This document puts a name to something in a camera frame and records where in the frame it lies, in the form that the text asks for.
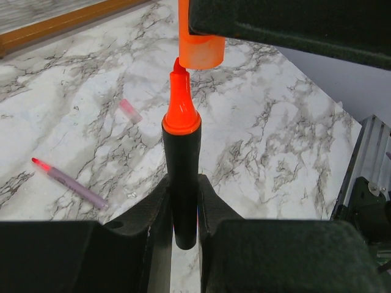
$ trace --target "orange highlighter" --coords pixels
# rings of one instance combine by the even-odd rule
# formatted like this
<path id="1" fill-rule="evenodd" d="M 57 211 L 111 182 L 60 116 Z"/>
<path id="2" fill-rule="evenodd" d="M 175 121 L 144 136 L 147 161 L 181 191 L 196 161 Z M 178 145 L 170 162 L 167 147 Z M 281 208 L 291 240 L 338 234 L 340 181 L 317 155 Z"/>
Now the orange highlighter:
<path id="1" fill-rule="evenodd" d="M 198 165 L 201 147 L 201 117 L 194 108 L 190 75 L 176 59 L 170 73 L 170 102 L 162 122 L 171 197 L 175 241 L 180 249 L 196 244 Z"/>

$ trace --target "highlighter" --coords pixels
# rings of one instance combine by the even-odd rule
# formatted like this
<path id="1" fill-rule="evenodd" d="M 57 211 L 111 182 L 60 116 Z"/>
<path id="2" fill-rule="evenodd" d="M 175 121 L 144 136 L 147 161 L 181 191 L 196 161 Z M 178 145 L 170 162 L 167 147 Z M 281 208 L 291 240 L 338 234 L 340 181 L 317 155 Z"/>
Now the highlighter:
<path id="1" fill-rule="evenodd" d="M 81 197 L 83 197 L 85 200 L 88 200 L 91 202 L 94 206 L 96 206 L 98 209 L 107 210 L 109 208 L 109 204 L 107 200 L 104 200 L 96 193 L 92 192 L 85 186 L 78 183 L 73 178 L 69 177 L 67 174 L 61 172 L 59 169 L 54 168 L 41 160 L 38 160 L 36 158 L 31 159 L 35 165 L 38 165 L 46 172 L 46 174 L 49 177 L 52 177 L 57 182 L 61 183 L 65 187 L 69 188 L 73 192 L 77 193 Z"/>
<path id="2" fill-rule="evenodd" d="M 189 33 L 189 0 L 178 0 L 179 59 L 181 66 L 190 69 L 210 69 L 224 59 L 225 38 L 215 35 Z"/>
<path id="3" fill-rule="evenodd" d="M 175 241 L 187 250 L 197 236 L 201 117 L 191 99 L 190 75 L 179 58 L 170 74 L 170 102 L 162 128 Z"/>

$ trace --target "white wall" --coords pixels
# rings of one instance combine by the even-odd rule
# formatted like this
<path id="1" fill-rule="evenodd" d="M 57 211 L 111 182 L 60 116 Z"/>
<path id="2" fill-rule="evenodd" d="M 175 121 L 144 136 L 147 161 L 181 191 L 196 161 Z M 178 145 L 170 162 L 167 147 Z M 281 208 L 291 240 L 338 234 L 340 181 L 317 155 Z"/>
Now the white wall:
<path id="1" fill-rule="evenodd" d="M 391 126 L 391 71 L 278 49 L 357 121 L 375 114 Z"/>

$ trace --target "orange marker tip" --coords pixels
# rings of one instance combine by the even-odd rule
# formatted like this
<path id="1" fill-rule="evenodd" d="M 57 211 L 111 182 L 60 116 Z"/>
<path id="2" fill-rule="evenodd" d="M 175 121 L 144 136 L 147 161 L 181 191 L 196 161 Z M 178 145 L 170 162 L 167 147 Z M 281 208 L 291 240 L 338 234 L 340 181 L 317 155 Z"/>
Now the orange marker tip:
<path id="1" fill-rule="evenodd" d="M 183 136 L 196 131 L 201 124 L 200 114 L 196 111 L 190 90 L 190 75 L 175 60 L 170 74 L 170 103 L 167 114 L 163 118 L 163 128 L 173 135 Z"/>
<path id="2" fill-rule="evenodd" d="M 186 69 L 180 65 L 179 57 L 177 57 L 177 59 L 175 60 L 174 71 L 173 72 L 174 73 L 185 73 L 185 72 L 187 72 Z"/>

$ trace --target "orange cap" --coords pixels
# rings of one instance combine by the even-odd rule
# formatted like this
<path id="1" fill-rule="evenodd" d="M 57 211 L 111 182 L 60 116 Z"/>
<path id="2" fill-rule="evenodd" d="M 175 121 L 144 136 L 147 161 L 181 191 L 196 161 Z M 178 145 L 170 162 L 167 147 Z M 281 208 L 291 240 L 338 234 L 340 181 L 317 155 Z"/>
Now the orange cap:
<path id="1" fill-rule="evenodd" d="M 170 134 L 184 136 L 200 127 L 201 116 L 191 100 L 190 74 L 179 64 L 179 58 L 170 73 L 170 83 L 169 110 L 163 118 L 163 128 Z"/>
<path id="2" fill-rule="evenodd" d="M 178 0 L 179 58 L 185 68 L 210 69 L 224 59 L 225 38 L 189 34 L 189 0 Z"/>

